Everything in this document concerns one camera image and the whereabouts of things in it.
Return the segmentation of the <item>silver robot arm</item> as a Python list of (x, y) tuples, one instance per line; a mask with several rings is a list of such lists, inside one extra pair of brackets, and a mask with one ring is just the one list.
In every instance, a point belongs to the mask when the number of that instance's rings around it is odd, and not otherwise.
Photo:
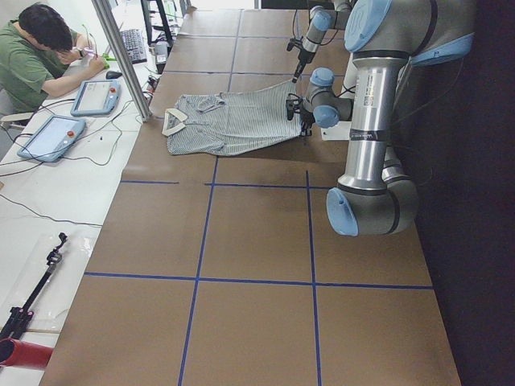
[(299, 49), (298, 64), (292, 76), (292, 82), (297, 83), (305, 67), (311, 64), (319, 47), (323, 45), (324, 37), (329, 30), (344, 31), (351, 11), (356, 1), (334, 1), (333, 9), (314, 6), (309, 11), (309, 27), (304, 37), (290, 38), (286, 50), (294, 47)]
[(296, 73), (313, 60), (329, 30), (344, 32), (356, 69), (353, 98), (337, 97), (333, 72), (317, 68), (299, 105), (308, 125), (350, 124), (345, 171), (326, 199), (335, 232), (392, 234), (414, 221), (417, 190), (389, 144), (398, 74), (408, 64), (464, 57), (472, 47), (475, 15), (473, 1), (337, 1), (330, 10), (311, 9)]

